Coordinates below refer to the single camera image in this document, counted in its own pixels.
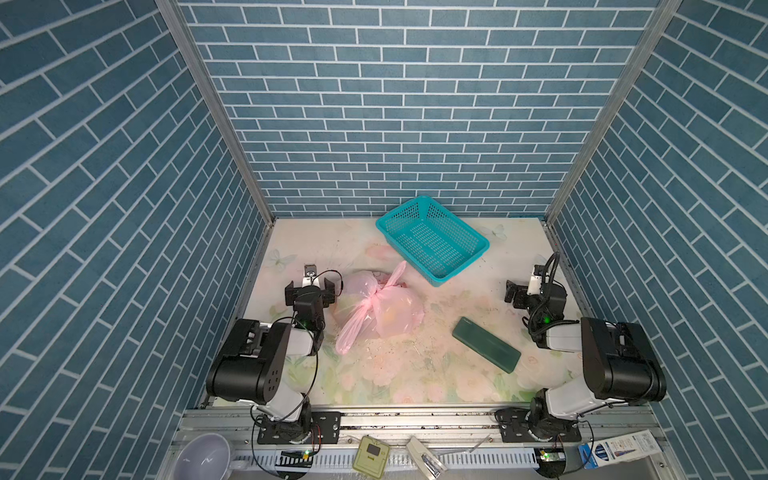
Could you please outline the pink plastic bag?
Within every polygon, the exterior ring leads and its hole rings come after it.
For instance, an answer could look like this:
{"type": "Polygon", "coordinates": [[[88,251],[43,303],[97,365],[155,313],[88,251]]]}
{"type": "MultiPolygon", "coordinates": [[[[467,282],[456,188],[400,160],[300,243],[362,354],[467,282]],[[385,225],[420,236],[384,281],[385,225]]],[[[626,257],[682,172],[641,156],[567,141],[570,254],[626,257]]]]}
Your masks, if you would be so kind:
{"type": "Polygon", "coordinates": [[[402,261],[390,274],[362,270],[344,281],[334,311],[341,324],[335,341],[337,354],[347,354],[358,339],[403,335],[421,325],[423,302],[402,281],[407,268],[408,263],[402,261]]]}

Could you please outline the teal plastic basket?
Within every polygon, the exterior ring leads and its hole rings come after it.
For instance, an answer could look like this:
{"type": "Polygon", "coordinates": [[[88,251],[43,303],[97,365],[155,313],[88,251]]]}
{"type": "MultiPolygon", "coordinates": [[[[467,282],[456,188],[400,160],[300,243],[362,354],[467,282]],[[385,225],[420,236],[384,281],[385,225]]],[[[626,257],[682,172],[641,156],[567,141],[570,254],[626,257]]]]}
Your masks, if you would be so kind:
{"type": "Polygon", "coordinates": [[[454,278],[490,247],[490,242],[428,196],[419,196],[376,220],[387,242],[432,286],[454,278]]]}

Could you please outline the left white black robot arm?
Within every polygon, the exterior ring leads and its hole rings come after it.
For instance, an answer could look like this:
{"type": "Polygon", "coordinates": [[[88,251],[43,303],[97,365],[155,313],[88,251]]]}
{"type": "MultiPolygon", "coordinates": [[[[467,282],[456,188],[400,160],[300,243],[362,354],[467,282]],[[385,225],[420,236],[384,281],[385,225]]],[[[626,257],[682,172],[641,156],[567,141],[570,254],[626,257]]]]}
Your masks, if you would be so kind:
{"type": "Polygon", "coordinates": [[[322,424],[313,418],[309,394],[294,390],[282,375],[287,357],[319,355],[324,311],[336,298],[334,282],[307,274],[300,286],[285,287],[291,315],[270,324],[237,320],[215,356],[205,381],[207,394],[248,404],[261,443],[322,439],[322,424]]]}

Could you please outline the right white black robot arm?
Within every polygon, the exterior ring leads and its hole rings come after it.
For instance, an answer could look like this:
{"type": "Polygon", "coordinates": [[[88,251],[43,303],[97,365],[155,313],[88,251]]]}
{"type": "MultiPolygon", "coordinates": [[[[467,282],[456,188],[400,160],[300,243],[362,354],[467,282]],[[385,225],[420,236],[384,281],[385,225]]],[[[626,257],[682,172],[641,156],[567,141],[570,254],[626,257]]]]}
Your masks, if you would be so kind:
{"type": "Polygon", "coordinates": [[[564,317],[567,292],[557,282],[506,283],[504,301],[527,313],[525,326],[536,346],[575,353],[581,373],[536,392],[526,408],[494,413],[504,443],[575,442],[579,422],[602,408],[664,399],[667,382],[645,330],[636,323],[564,317]]]}

